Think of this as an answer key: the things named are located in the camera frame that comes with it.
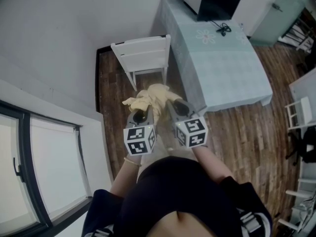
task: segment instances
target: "bracelet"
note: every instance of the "bracelet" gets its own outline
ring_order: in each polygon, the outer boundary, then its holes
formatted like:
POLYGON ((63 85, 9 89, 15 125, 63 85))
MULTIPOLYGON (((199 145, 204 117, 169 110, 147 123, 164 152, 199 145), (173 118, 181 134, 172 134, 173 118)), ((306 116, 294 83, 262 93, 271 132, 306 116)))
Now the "bracelet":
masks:
POLYGON ((138 166, 138 167, 141 167, 141 166, 142 166, 141 164, 135 163, 135 162, 133 162, 132 160, 127 159, 126 157, 124 157, 124 160, 127 161, 127 162, 129 162, 129 163, 131 163, 131 164, 134 164, 134 165, 136 165, 136 166, 138 166))

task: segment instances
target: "white pants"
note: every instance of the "white pants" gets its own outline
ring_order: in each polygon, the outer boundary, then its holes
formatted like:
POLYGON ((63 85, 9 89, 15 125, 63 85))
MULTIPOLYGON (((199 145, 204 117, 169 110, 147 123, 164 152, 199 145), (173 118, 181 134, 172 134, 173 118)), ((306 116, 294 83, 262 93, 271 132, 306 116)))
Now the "white pants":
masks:
POLYGON ((157 135, 157 140, 156 140, 153 152, 149 155, 142 156, 142 160, 141 160, 142 166, 139 168, 138 176, 149 165, 151 165, 157 160, 160 160, 168 156, 177 156, 177 157, 183 157, 183 158, 187 158, 191 160, 197 160, 197 158, 195 157, 191 149, 184 148, 184 149, 176 149, 176 150, 172 150, 172 149, 167 150, 162 142, 161 137, 157 135))

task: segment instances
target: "black shirt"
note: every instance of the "black shirt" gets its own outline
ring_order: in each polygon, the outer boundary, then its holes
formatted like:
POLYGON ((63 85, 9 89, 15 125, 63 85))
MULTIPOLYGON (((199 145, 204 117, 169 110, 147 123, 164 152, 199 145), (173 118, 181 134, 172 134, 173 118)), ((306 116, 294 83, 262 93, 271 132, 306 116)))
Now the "black shirt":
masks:
POLYGON ((193 160, 167 157, 147 167, 126 198, 97 190, 88 210, 82 236, 114 224, 114 236, 145 237, 165 215, 190 213, 218 237, 241 237, 237 208, 271 217, 250 183, 233 178, 214 183, 193 160))

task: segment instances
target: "wooden floor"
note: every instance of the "wooden floor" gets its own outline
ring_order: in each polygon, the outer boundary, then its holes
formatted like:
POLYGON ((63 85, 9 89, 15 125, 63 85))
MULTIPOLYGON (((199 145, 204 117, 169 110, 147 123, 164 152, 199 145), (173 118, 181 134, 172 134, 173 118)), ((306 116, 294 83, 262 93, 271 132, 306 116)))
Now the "wooden floor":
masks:
MULTIPOLYGON (((298 169, 294 159, 285 160, 291 151, 287 136, 284 106, 291 103, 289 84, 299 78, 296 64, 304 54, 277 44, 274 47, 255 47, 272 86, 271 104, 242 106, 224 111, 207 113, 204 117, 209 127, 209 147, 233 171, 239 182, 250 181, 272 217, 274 236, 277 220, 287 219, 294 199, 285 190, 297 187, 298 169)), ((167 85, 185 98, 176 66, 168 70, 167 85)), ((159 73, 137 76, 138 89, 146 89, 153 83, 162 83, 159 73)), ((136 97, 127 76, 112 52, 100 55, 100 109, 104 115, 108 152, 113 175, 116 176, 126 155, 122 131, 129 114, 122 101, 136 97)), ((160 126, 166 147, 172 145, 168 127, 160 126)))

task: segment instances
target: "door handle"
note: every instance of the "door handle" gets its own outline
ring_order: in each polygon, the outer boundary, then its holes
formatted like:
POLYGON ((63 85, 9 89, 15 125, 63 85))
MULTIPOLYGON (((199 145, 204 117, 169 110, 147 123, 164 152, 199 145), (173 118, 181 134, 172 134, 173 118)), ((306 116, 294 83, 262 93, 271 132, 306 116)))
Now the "door handle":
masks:
POLYGON ((13 157, 13 167, 14 167, 14 172, 16 176, 19 176, 21 178, 21 182, 24 183, 24 178, 23 178, 23 174, 21 171, 21 165, 18 165, 18 170, 19 172, 16 171, 16 167, 15 167, 15 157, 13 157))
POLYGON ((280 6, 277 5, 276 3, 273 3, 273 4, 272 4, 272 7, 273 7, 274 9, 276 9, 276 10, 279 10, 280 12, 283 12, 283 10, 281 10, 280 6))

